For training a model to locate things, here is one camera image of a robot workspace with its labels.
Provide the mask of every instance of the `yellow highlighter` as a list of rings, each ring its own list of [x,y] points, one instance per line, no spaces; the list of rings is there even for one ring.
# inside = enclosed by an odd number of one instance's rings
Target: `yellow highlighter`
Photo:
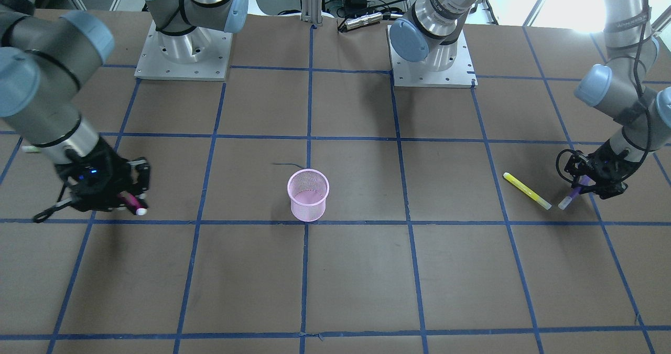
[[[520,180],[513,177],[513,175],[511,175],[510,173],[508,172],[503,173],[503,178],[505,178],[511,184],[515,185],[515,187],[517,187],[517,189],[520,189],[524,194],[527,194],[527,196],[536,201],[536,203],[543,206],[544,209],[549,210],[552,207],[552,205],[543,198],[541,198],[539,194],[534,193],[533,190],[529,189],[527,185],[520,182]]]

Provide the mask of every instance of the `robotic arm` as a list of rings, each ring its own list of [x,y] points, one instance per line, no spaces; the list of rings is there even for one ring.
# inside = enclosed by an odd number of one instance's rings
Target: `robotic arm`
[[[439,46],[456,40],[456,24],[476,0],[417,0],[409,12],[396,20],[389,31],[392,46],[409,62],[419,62]],[[623,125],[590,155],[571,152],[564,171],[582,187],[581,194],[593,192],[602,199],[618,196],[627,189],[624,183],[649,153],[671,138],[671,88],[657,93],[641,85],[654,64],[659,43],[652,38],[647,0],[605,0],[607,24],[604,30],[609,60],[595,65],[575,91],[587,105],[611,116]],[[580,185],[587,176],[594,185]]]
[[[67,206],[144,215],[149,163],[121,158],[70,102],[110,55],[110,30],[85,12],[47,22],[33,11],[31,0],[0,0],[0,117],[50,158],[70,189],[34,221]]]
[[[604,38],[609,60],[592,67],[575,96],[623,127],[590,155],[563,151],[572,153],[564,167],[572,176],[572,186],[578,187],[580,177],[587,176],[595,184],[583,187],[580,193],[593,192],[601,199],[622,194],[627,189],[624,180],[640,168],[649,153],[671,138],[671,88],[657,93],[641,84],[659,53],[659,43],[652,38],[647,0],[605,2]]]

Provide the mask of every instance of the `pink mesh cup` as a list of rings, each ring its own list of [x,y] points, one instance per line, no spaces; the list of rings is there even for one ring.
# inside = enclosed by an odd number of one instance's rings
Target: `pink mesh cup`
[[[291,212],[302,222],[314,222],[326,209],[329,180],[314,169],[295,172],[287,184]]]

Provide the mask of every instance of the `blue tape line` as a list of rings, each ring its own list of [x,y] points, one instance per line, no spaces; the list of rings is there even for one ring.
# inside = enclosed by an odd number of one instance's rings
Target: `blue tape line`
[[[125,127],[128,124],[128,117],[130,117],[130,112],[133,109],[135,103],[135,98],[137,97],[137,90],[139,89],[139,84],[142,82],[142,79],[136,79],[135,87],[133,88],[133,94],[131,94],[130,101],[128,102],[128,108],[126,109],[124,115],[124,121],[122,122],[122,127],[119,129],[119,134],[117,134],[117,141],[114,144],[114,151],[117,152],[119,145],[122,142],[122,136],[124,135]]]
[[[505,76],[498,74],[478,74],[477,76],[484,79],[543,80],[542,77],[538,76]]]
[[[532,41],[531,41],[531,39],[529,38],[529,35],[528,35],[528,33],[527,33],[527,29],[526,29],[525,27],[522,27],[522,30],[523,30],[523,32],[524,32],[524,36],[525,36],[525,38],[527,39],[527,43],[529,44],[529,48],[530,48],[531,51],[532,51],[532,55],[534,56],[534,60],[535,60],[535,62],[536,62],[536,65],[537,65],[537,67],[538,67],[538,70],[539,70],[539,72],[541,73],[541,76],[542,76],[543,79],[544,79],[544,83],[546,84],[547,93],[549,94],[549,97],[550,97],[550,99],[552,100],[552,105],[554,105],[554,107],[555,107],[555,111],[556,111],[556,113],[557,113],[557,118],[559,119],[559,121],[560,121],[560,123],[561,123],[561,128],[564,130],[564,134],[566,135],[566,139],[567,139],[567,141],[569,142],[570,148],[571,148],[571,149],[575,149],[575,147],[573,146],[573,142],[571,141],[571,137],[570,137],[569,134],[568,134],[568,130],[566,130],[566,126],[564,125],[564,120],[561,118],[561,113],[560,113],[560,111],[559,111],[559,108],[557,107],[556,101],[554,100],[554,96],[552,95],[552,90],[549,88],[549,84],[547,83],[547,79],[546,79],[545,73],[543,72],[543,68],[541,67],[540,62],[539,62],[539,60],[538,60],[538,58],[537,58],[537,56],[536,56],[536,53],[535,53],[535,50],[534,50],[534,45],[532,44]],[[596,43],[596,40],[594,39],[593,36],[592,36],[592,42],[593,42],[594,45],[597,47],[597,50],[600,50],[600,49],[599,49],[599,46],[598,46],[598,44]],[[602,56],[602,59],[605,60],[605,58],[603,57],[603,54],[601,53],[601,51],[599,51],[599,54]],[[647,334],[647,331],[645,330],[645,324],[643,323],[643,319],[642,319],[642,317],[640,316],[638,307],[636,306],[636,301],[633,299],[633,294],[631,294],[631,290],[630,290],[630,287],[629,287],[629,285],[628,285],[628,283],[627,283],[627,279],[626,279],[626,277],[625,277],[625,275],[624,275],[624,273],[623,273],[623,271],[622,271],[622,268],[621,268],[621,266],[620,266],[620,263],[619,263],[619,260],[618,260],[618,256],[616,255],[616,253],[615,253],[615,251],[614,251],[614,248],[613,248],[613,244],[612,244],[612,242],[611,242],[611,239],[610,239],[610,237],[608,236],[608,231],[607,231],[607,229],[606,229],[606,225],[604,225],[604,223],[603,223],[603,219],[601,218],[601,213],[600,213],[600,211],[599,211],[599,206],[597,206],[597,202],[594,200],[594,195],[590,194],[589,197],[590,197],[590,201],[592,202],[592,207],[594,208],[594,212],[596,213],[596,215],[597,215],[597,219],[598,219],[598,221],[599,221],[599,223],[600,223],[600,225],[601,225],[601,230],[602,230],[602,232],[603,232],[603,234],[604,234],[604,237],[606,238],[606,242],[607,242],[607,244],[608,244],[608,246],[609,246],[609,249],[611,249],[611,254],[612,254],[612,256],[613,256],[613,260],[615,261],[616,268],[618,268],[618,272],[619,272],[619,274],[620,274],[620,278],[622,279],[623,285],[625,286],[625,289],[626,289],[626,291],[627,291],[627,295],[628,295],[628,297],[630,298],[631,306],[632,306],[632,308],[633,308],[633,310],[634,310],[634,313],[636,313],[636,316],[638,316],[639,323],[643,326],[642,332],[643,332],[643,335],[644,335],[644,337],[645,337],[645,342],[647,342],[647,345],[648,345],[648,347],[649,347],[649,349],[650,349],[651,354],[654,354],[654,349],[653,349],[653,347],[652,347],[652,342],[650,341],[650,336]]]
[[[541,73],[541,77],[543,78],[543,83],[546,86],[547,94],[549,95],[549,99],[552,102],[552,106],[554,107],[554,111],[557,113],[557,119],[559,119],[559,123],[561,124],[561,130],[564,132],[564,136],[566,137],[566,140],[570,142],[571,139],[568,136],[568,130],[566,129],[566,125],[564,124],[564,120],[561,119],[561,114],[559,113],[559,107],[557,106],[557,103],[554,100],[554,96],[552,95],[552,90],[549,88],[549,84],[547,83],[546,75],[543,72],[543,67],[541,67],[541,63],[539,62],[538,57],[536,56],[536,51],[534,50],[534,45],[532,44],[532,40],[529,38],[529,34],[527,33],[527,29],[525,27],[522,27],[522,31],[524,32],[524,37],[527,39],[527,43],[529,44],[529,49],[532,51],[532,55],[534,56],[534,62],[536,62],[536,66],[538,67],[538,72]]]
[[[58,333],[60,332],[60,326],[63,323],[63,318],[65,317],[65,311],[68,308],[68,303],[70,302],[70,296],[72,296],[72,289],[74,288],[74,281],[77,279],[77,273],[79,273],[79,266],[82,263],[82,258],[84,257],[84,249],[86,249],[86,244],[89,241],[91,236],[91,228],[93,227],[93,220],[95,220],[95,211],[91,213],[89,218],[89,223],[86,225],[86,231],[84,232],[84,237],[82,238],[82,243],[79,246],[79,252],[77,253],[77,260],[74,262],[74,268],[72,269],[72,275],[70,275],[70,282],[68,283],[68,288],[65,291],[65,296],[63,297],[63,302],[60,305],[60,311],[58,312],[58,318],[56,320],[56,325],[53,327],[53,334],[49,340],[49,347],[47,348],[46,354],[52,354],[53,346],[56,344]]]
[[[198,215],[196,217],[196,227],[193,231],[193,245],[191,248],[191,259],[189,261],[189,269],[187,270],[187,281],[184,286],[184,297],[182,299],[182,308],[179,313],[179,321],[177,322],[177,336],[175,337],[175,346],[173,348],[173,353],[179,353],[180,340],[182,336],[182,331],[184,329],[184,319],[187,315],[187,306],[189,304],[189,292],[191,291],[191,280],[193,278],[193,268],[196,263],[196,252],[198,250],[198,240],[200,238],[201,232],[201,221],[203,220],[203,210],[205,206],[205,199],[208,196],[208,184],[209,184],[209,175],[212,169],[212,160],[214,158],[214,151],[217,144],[217,131],[221,122],[221,112],[223,110],[223,99],[226,94],[226,84],[221,85],[221,94],[219,100],[219,106],[217,108],[217,117],[214,122],[214,128],[212,129],[210,149],[208,155],[208,164],[205,167],[205,175],[203,177],[203,191],[201,192],[201,202],[198,205]]]
[[[80,224],[87,223],[88,219],[50,219],[42,224]],[[94,224],[133,224],[133,225],[161,225],[178,226],[195,224],[195,220],[124,220],[124,219],[95,219]],[[0,223],[32,223],[27,218],[0,218]],[[501,226],[505,225],[503,220],[412,220],[414,226]],[[510,220],[511,226],[636,226],[636,227],[671,227],[671,222],[585,222],[585,221],[534,221],[534,220]],[[271,226],[304,224],[298,220],[201,220],[201,225],[216,226]],[[312,225],[322,226],[404,226],[406,220],[318,220]]]
[[[243,332],[243,333],[184,333],[182,340],[190,339],[297,339],[298,332]]]
[[[53,335],[0,335],[0,340],[49,340]]]
[[[135,69],[137,65],[102,65],[105,69]]]
[[[309,224],[305,223],[304,236],[302,237],[302,276],[300,285],[300,332],[305,333],[307,323],[307,256],[309,243]],[[305,336],[300,336],[299,352],[305,354]]]
[[[309,71],[307,77],[307,143],[305,148],[305,167],[312,167],[312,75],[314,70],[312,65],[314,62],[314,46],[315,46],[315,36],[314,31],[317,29],[315,25],[310,26],[310,58],[309,58]]]
[[[597,215],[599,216],[599,220],[601,220],[601,214],[599,213],[599,207],[597,206],[597,202],[594,200],[594,196],[590,195],[589,197],[592,200],[592,204],[594,205],[595,210],[597,211]],[[629,283],[627,282],[627,277],[625,277],[625,273],[622,270],[622,266],[620,265],[618,255],[615,253],[615,248],[613,246],[613,241],[611,241],[611,237],[608,235],[608,230],[606,229],[606,225],[604,225],[603,223],[601,223],[601,230],[603,232],[603,236],[606,238],[606,244],[608,244],[608,249],[611,251],[611,255],[613,256],[613,260],[615,261],[615,267],[618,269],[618,274],[620,275],[620,278],[622,279],[622,284],[625,286],[625,291],[627,292],[627,297],[630,299],[630,302],[631,302],[631,308],[633,308],[633,312],[636,314],[636,318],[638,320],[638,323],[642,326],[643,336],[645,338],[645,342],[647,343],[647,347],[650,350],[650,354],[655,354],[655,349],[652,347],[652,341],[650,340],[650,335],[647,334],[647,330],[645,328],[645,323],[643,321],[643,316],[641,316],[641,312],[638,309],[638,306],[636,305],[636,301],[633,298],[633,294],[631,293],[631,288],[629,286]]]
[[[303,67],[265,67],[265,66],[231,66],[232,69],[244,69],[244,70],[302,70],[307,71]]]
[[[395,137],[376,137],[376,136],[310,136],[312,141],[375,141],[392,142]]]
[[[511,139],[487,139],[490,143],[508,143],[508,144],[565,144],[568,145],[569,142],[566,141],[515,141]]]
[[[101,132],[102,136],[119,136],[118,132]],[[166,132],[122,132],[121,136],[133,137],[211,137],[210,134],[175,134]],[[270,139],[290,141],[375,141],[392,142],[395,137],[382,136],[295,136],[295,135],[244,135],[244,134],[217,134],[218,139]],[[457,142],[457,143],[484,143],[483,139],[467,137],[401,137],[401,142]],[[510,144],[565,144],[568,141],[530,141],[524,139],[489,139],[490,143]],[[602,142],[573,142],[575,144],[586,144],[600,146]]]
[[[659,165],[659,169],[662,171],[662,175],[664,175],[664,178],[666,179],[667,184],[671,185],[671,179],[669,179],[669,175],[664,169],[664,165],[662,165],[662,161],[659,160],[659,157],[657,156],[656,153],[652,154],[654,156],[655,161],[657,161],[657,165]]]
[[[389,74],[390,70],[336,70],[336,69],[312,69],[314,72],[337,72],[337,73],[376,73]]]
[[[167,132],[124,132],[122,136],[148,136],[148,137],[212,137],[211,134],[170,134]]]
[[[599,52],[599,56],[601,56],[601,60],[603,60],[604,63],[606,63],[606,57],[603,55],[603,52],[601,51],[601,48],[599,47],[599,44],[597,43],[597,39],[594,38],[594,33],[589,34],[590,38],[592,38],[592,43],[594,43],[594,47],[597,48],[597,51]]]
[[[614,326],[551,326],[539,328],[544,334],[569,333],[569,332],[637,332],[642,330],[668,332],[671,331],[671,325],[614,325]],[[474,335],[526,335],[533,333],[532,328],[494,328],[494,329],[434,329],[427,330],[427,336],[474,336]],[[360,332],[353,331],[326,331],[319,333],[322,337],[399,337],[399,336],[420,336],[419,330],[396,330],[396,331],[376,331],[365,330]],[[153,339],[174,339],[177,335],[174,333],[149,333],[149,334],[131,334],[131,333],[94,333],[94,334],[69,334],[57,335],[56,340],[153,340]],[[295,339],[304,336],[300,332],[203,332],[203,333],[184,333],[183,339]],[[53,335],[0,335],[2,340],[48,340]]]
[[[14,146],[14,150],[12,151],[12,154],[9,156],[9,160],[7,160],[7,164],[5,164],[5,168],[2,170],[2,173],[0,173],[0,185],[2,185],[3,180],[5,180],[5,177],[7,177],[7,173],[9,172],[9,167],[14,162],[14,158],[16,158],[16,154],[19,153],[19,148],[21,148],[21,142],[23,142],[23,141],[24,141],[23,137],[19,137],[19,140],[16,142],[16,145]]]
[[[448,142],[448,143],[483,143],[482,139],[442,138],[442,137],[401,137],[401,142]]]
[[[156,333],[134,335],[131,333],[111,333],[111,334],[72,334],[58,335],[57,340],[167,340],[175,339],[175,333]]]
[[[503,201],[503,192],[501,192],[501,185],[499,185],[499,178],[496,176],[496,166],[494,165],[494,157],[492,155],[492,150],[489,147],[489,139],[487,138],[486,130],[484,129],[484,120],[482,120],[482,114],[480,113],[480,105],[478,104],[478,98],[475,95],[475,84],[470,88],[470,94],[473,98],[473,103],[475,105],[475,111],[478,116],[478,122],[480,123],[480,131],[482,131],[482,138],[484,139],[484,148],[487,151],[487,158],[489,159],[489,167],[491,168],[492,177],[494,179],[494,186],[496,187],[496,194],[499,197],[499,204],[501,205],[501,213],[503,214],[503,220],[505,220],[506,231],[508,232],[508,239],[510,240],[511,248],[513,249],[513,255],[515,257],[515,263],[517,263],[517,270],[520,273],[520,281],[522,282],[522,289],[524,290],[524,297],[527,300],[527,307],[529,308],[529,316],[532,321],[532,327],[534,328],[534,336],[536,339],[536,344],[538,346],[539,354],[544,354],[543,344],[541,342],[541,335],[538,330],[538,323],[536,320],[536,313],[534,311],[534,304],[532,303],[532,295],[529,292],[529,286],[527,285],[527,278],[524,275],[524,269],[522,268],[522,261],[520,260],[520,253],[517,250],[517,244],[515,243],[515,236],[513,235],[513,228],[511,228],[510,221],[508,220],[508,213],[505,208],[505,202]]]
[[[570,332],[636,332],[643,330],[643,326],[560,326],[540,328],[541,333],[570,333]]]
[[[645,329],[654,331],[669,331],[671,330],[671,325],[645,325]]]
[[[26,223],[32,224],[32,219],[26,218],[0,218],[0,223]],[[41,224],[86,224],[88,219],[49,219]]]
[[[526,335],[533,333],[532,328],[497,328],[497,329],[438,329],[429,330],[430,336],[482,336],[482,335]]]
[[[217,134],[218,139],[287,139],[290,141],[304,141],[306,136],[292,136],[292,135],[234,135],[234,134]]]
[[[424,320],[424,302],[421,296],[421,284],[419,282],[419,267],[417,265],[417,247],[415,246],[415,231],[410,218],[410,201],[408,199],[408,187],[405,179],[405,163],[403,161],[403,146],[401,143],[401,125],[398,120],[398,109],[396,108],[396,94],[394,93],[394,75],[389,74],[389,85],[391,89],[391,106],[394,112],[394,129],[396,130],[396,147],[398,148],[398,166],[401,170],[401,186],[403,187],[403,204],[405,206],[405,220],[408,225],[408,236],[410,240],[410,256],[413,261],[413,274],[415,276],[415,293],[417,294],[417,312],[419,314],[419,332],[421,335],[422,349],[424,354],[429,354],[429,341],[426,337],[426,322]]]

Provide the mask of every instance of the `grid line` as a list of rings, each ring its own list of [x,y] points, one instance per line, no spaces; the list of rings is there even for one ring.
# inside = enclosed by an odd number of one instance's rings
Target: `grid line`
[[[606,57],[603,55],[603,52],[601,51],[601,48],[599,47],[599,44],[597,43],[596,39],[594,38],[594,34],[590,34],[592,38],[592,43],[594,43],[594,47],[597,48],[597,51],[599,52],[599,56],[601,56],[601,59],[603,60],[604,63],[606,63]],[[662,167],[662,163],[659,162],[659,159],[655,155],[655,158],[657,159],[657,163],[659,164],[659,169],[662,171],[662,173],[666,176],[666,173],[664,172],[664,167]],[[627,297],[630,299],[631,302],[631,308],[633,308],[634,313],[636,313],[636,319],[640,323],[640,325],[643,327],[643,336],[645,339],[645,343],[647,344],[648,349],[650,350],[651,354],[655,354],[655,349],[652,346],[652,341],[650,340],[650,335],[648,335],[647,330],[645,328],[645,324],[643,322],[643,318],[640,314],[640,311],[638,309],[638,306],[636,304],[636,301],[633,297],[633,294],[631,292],[631,288],[629,287],[629,283],[627,282],[627,278],[625,277],[625,273],[622,270],[622,266],[620,265],[620,261],[618,259],[618,255],[615,252],[615,248],[613,246],[613,242],[611,241],[611,237],[608,235],[608,230],[606,229],[606,225],[602,222],[601,218],[601,213],[599,211],[599,206],[597,206],[596,199],[594,198],[593,194],[590,194],[590,201],[592,202],[592,205],[594,206],[594,210],[597,212],[597,217],[599,218],[599,222],[601,222],[601,230],[603,232],[604,237],[606,238],[606,243],[608,244],[609,250],[611,251],[611,255],[613,256],[613,260],[615,262],[615,266],[618,269],[618,274],[620,275],[620,278],[622,280],[622,283],[625,287],[625,291],[627,292]]]
[[[191,256],[189,259],[189,269],[187,270],[187,281],[184,286],[184,296],[182,298],[182,307],[179,313],[179,321],[177,322],[177,335],[175,336],[175,346],[173,347],[173,354],[178,354],[182,331],[184,329],[184,319],[187,315],[187,305],[189,303],[189,292],[191,291],[191,280],[193,277],[193,268],[196,263],[196,252],[198,250],[198,240],[201,232],[201,220],[203,220],[203,210],[205,205],[205,198],[208,196],[209,175],[212,168],[212,159],[214,157],[215,146],[217,144],[217,131],[221,120],[221,111],[223,110],[223,100],[226,94],[226,83],[221,85],[221,94],[219,106],[217,108],[217,117],[215,119],[214,128],[212,129],[210,148],[208,154],[208,164],[205,167],[203,177],[203,191],[201,192],[201,201],[198,206],[198,215],[195,220],[195,228],[193,232],[193,245],[191,248]]]
[[[53,218],[42,224],[77,224],[87,223],[88,219],[58,219]],[[504,220],[412,220],[414,226],[503,226]],[[32,223],[28,218],[0,218],[0,223]],[[195,220],[132,220],[132,219],[95,219],[94,224],[133,224],[133,225],[161,225],[175,226],[195,224]],[[407,220],[317,220],[311,225],[405,225]],[[550,220],[509,220],[511,226],[635,226],[635,227],[671,227],[671,222],[635,222],[635,221],[550,221]],[[298,220],[201,220],[201,225],[303,225]]]
[[[305,144],[305,167],[312,167],[312,75],[314,69],[314,48],[316,25],[310,26],[310,47],[309,47],[309,69],[307,77],[307,138]],[[299,354],[305,354],[305,330],[307,326],[307,266],[308,266],[308,244],[309,244],[310,224],[305,223],[304,234],[302,235],[302,273],[300,274],[300,340]]]
[[[604,325],[604,326],[547,326],[539,328],[540,333],[569,333],[569,332],[640,332],[642,330],[655,332],[669,332],[671,325]],[[477,336],[477,335],[526,335],[533,334],[532,328],[494,328],[494,329],[434,329],[427,330],[427,336]],[[175,339],[175,333],[75,333],[58,334],[55,340],[162,340]],[[278,339],[278,338],[300,338],[306,337],[302,332],[202,332],[185,333],[182,339]],[[317,333],[321,337],[399,337],[421,336],[419,330],[396,330],[396,331],[325,331]],[[49,340],[53,335],[0,335],[3,340]]]
[[[426,335],[426,321],[424,320],[424,302],[421,295],[421,283],[419,282],[419,265],[417,264],[417,247],[415,246],[415,231],[412,218],[410,218],[410,201],[408,199],[408,187],[405,178],[405,163],[403,161],[403,144],[401,142],[401,125],[398,120],[398,109],[396,107],[396,94],[394,93],[394,75],[389,74],[391,86],[391,105],[394,113],[394,128],[396,130],[396,147],[398,148],[398,166],[401,171],[401,187],[403,189],[403,204],[405,206],[405,220],[408,225],[408,237],[410,241],[410,256],[413,261],[413,275],[415,277],[415,293],[417,294],[417,312],[419,314],[419,332],[424,354],[429,354],[429,340]]]
[[[478,121],[480,124],[480,130],[482,131],[482,138],[484,139],[484,148],[487,152],[487,158],[489,159],[489,167],[491,168],[492,177],[494,179],[494,186],[496,187],[496,194],[499,197],[499,204],[501,205],[501,213],[503,215],[503,220],[505,222],[506,231],[508,232],[508,239],[510,240],[511,249],[513,250],[513,256],[515,257],[515,263],[517,264],[517,271],[520,273],[520,282],[522,282],[522,289],[524,291],[524,297],[527,301],[527,308],[529,308],[529,318],[532,321],[532,328],[534,332],[534,337],[536,340],[536,345],[538,346],[539,354],[544,354],[543,343],[541,342],[541,335],[538,330],[538,323],[536,321],[536,313],[534,311],[534,304],[532,302],[532,295],[529,292],[529,287],[527,285],[527,278],[524,275],[524,269],[522,268],[522,260],[520,259],[520,253],[517,250],[517,244],[515,243],[515,235],[513,235],[513,228],[511,228],[510,220],[508,219],[508,213],[505,208],[505,201],[503,201],[503,192],[501,192],[501,185],[499,184],[499,178],[496,173],[496,165],[494,164],[494,156],[492,155],[492,150],[489,147],[489,140],[487,139],[487,133],[484,128],[484,120],[482,119],[482,113],[480,113],[480,106],[478,104],[478,98],[475,94],[475,82],[473,82],[470,88],[470,94],[473,98],[473,103],[475,106],[475,111],[478,116]]]
[[[16,157],[16,154],[19,153],[19,148],[21,148],[21,142],[23,142],[23,137],[19,137],[19,140],[16,141],[16,145],[14,146],[14,150],[12,151],[12,154],[9,156],[9,159],[7,160],[7,164],[5,164],[5,168],[3,168],[2,173],[0,173],[0,185],[2,185],[3,180],[5,180],[5,177],[7,177],[7,173],[9,172],[9,167],[12,165],[14,162],[14,158]]]
[[[666,179],[667,184],[671,186],[671,179],[669,179],[669,175],[664,169],[664,165],[662,165],[662,161],[659,160],[659,156],[657,156],[656,153],[652,154],[652,156],[655,158],[655,161],[657,161],[657,165],[659,165],[659,169],[662,170],[662,175],[664,175],[664,178]]]
[[[70,296],[72,296],[72,290],[74,289],[74,282],[77,280],[77,274],[79,273],[79,266],[81,265],[82,258],[84,257],[84,250],[86,249],[86,244],[89,241],[91,236],[91,228],[93,227],[93,221],[95,219],[95,211],[91,213],[89,217],[89,222],[86,225],[86,232],[84,232],[84,237],[82,238],[81,245],[79,246],[79,252],[77,252],[77,259],[74,262],[74,268],[72,269],[72,275],[70,275],[70,282],[68,283],[68,288],[65,291],[65,296],[63,297],[63,302],[60,305],[60,311],[58,311],[58,318],[56,324],[53,327],[52,337],[49,340],[49,346],[46,349],[46,354],[52,354],[53,347],[56,344],[58,333],[60,332],[60,326],[63,323],[63,318],[65,318],[65,311],[68,308],[70,303]]]
[[[532,55],[534,56],[534,60],[535,60],[535,62],[536,62],[536,65],[538,66],[538,70],[539,70],[539,72],[541,73],[541,76],[544,78],[544,77],[545,77],[545,73],[543,72],[543,67],[541,66],[541,64],[540,64],[540,62],[539,62],[539,60],[538,60],[538,58],[537,58],[537,56],[536,56],[536,53],[535,53],[535,50],[534,50],[534,45],[532,44],[532,41],[531,41],[531,39],[529,38],[529,35],[528,35],[527,30],[525,29],[525,27],[522,27],[522,30],[524,31],[524,35],[525,35],[525,37],[527,38],[527,42],[529,43],[529,47],[530,47],[530,49],[532,50]],[[591,38],[592,38],[592,43],[594,43],[594,45],[595,45],[596,48],[597,48],[597,51],[599,51],[599,55],[601,56],[602,59],[605,60],[605,58],[604,58],[604,56],[603,56],[603,53],[601,52],[601,49],[599,49],[599,45],[597,44],[597,41],[594,39],[594,36],[592,36]],[[561,113],[560,113],[560,111],[559,111],[559,108],[557,108],[556,101],[554,100],[554,96],[552,95],[552,90],[550,89],[549,84],[547,83],[547,81],[545,81],[545,84],[546,84],[546,87],[547,87],[547,93],[549,94],[549,97],[550,97],[550,99],[552,100],[552,103],[553,103],[553,105],[554,105],[554,107],[555,107],[555,110],[556,110],[556,113],[557,113],[557,118],[558,118],[559,121],[561,122],[561,127],[563,127],[563,129],[564,129],[564,134],[566,135],[566,140],[569,142],[569,146],[570,146],[570,148],[571,148],[572,150],[575,150],[575,146],[573,145],[573,142],[571,141],[571,137],[570,137],[570,135],[568,134],[568,130],[566,129],[566,127],[565,127],[565,125],[564,125],[564,120],[561,118]],[[635,301],[634,298],[633,298],[633,294],[631,294],[631,290],[630,290],[629,284],[628,284],[627,279],[626,279],[626,277],[625,277],[625,274],[624,274],[624,272],[622,271],[622,268],[621,268],[621,266],[620,266],[618,256],[616,255],[615,250],[614,250],[614,248],[613,248],[613,243],[611,242],[611,239],[610,239],[610,237],[609,237],[609,235],[608,235],[608,231],[607,231],[607,229],[606,229],[606,225],[604,225],[603,220],[602,220],[602,218],[601,218],[601,212],[599,211],[599,206],[597,206],[597,202],[596,202],[596,200],[594,199],[594,194],[590,194],[590,195],[589,195],[589,198],[590,198],[590,201],[591,201],[591,203],[592,203],[592,207],[594,208],[594,212],[595,212],[596,215],[597,215],[597,219],[599,220],[599,223],[600,223],[600,225],[601,225],[601,230],[602,230],[602,232],[603,232],[603,234],[604,234],[604,238],[606,239],[606,243],[608,244],[608,247],[609,247],[609,249],[610,249],[610,251],[611,251],[611,255],[612,255],[613,260],[614,260],[614,262],[615,262],[615,266],[616,266],[616,268],[618,268],[618,273],[619,273],[620,278],[621,278],[621,280],[622,280],[622,283],[623,283],[623,285],[624,285],[624,287],[625,287],[625,291],[627,292],[627,296],[628,296],[629,299],[630,299],[631,307],[633,308],[634,313],[636,313],[636,318],[637,318],[637,320],[639,321],[640,325],[643,327],[643,328],[642,328],[642,333],[643,333],[643,335],[644,335],[645,342],[647,343],[647,346],[648,346],[648,349],[650,350],[650,353],[651,353],[651,354],[655,354],[655,350],[654,350],[654,348],[652,347],[652,342],[651,342],[651,340],[650,340],[650,336],[647,334],[647,330],[645,330],[645,324],[644,324],[644,322],[643,322],[643,318],[641,317],[641,314],[640,314],[640,312],[639,312],[639,309],[638,309],[638,307],[636,306],[636,301]]]

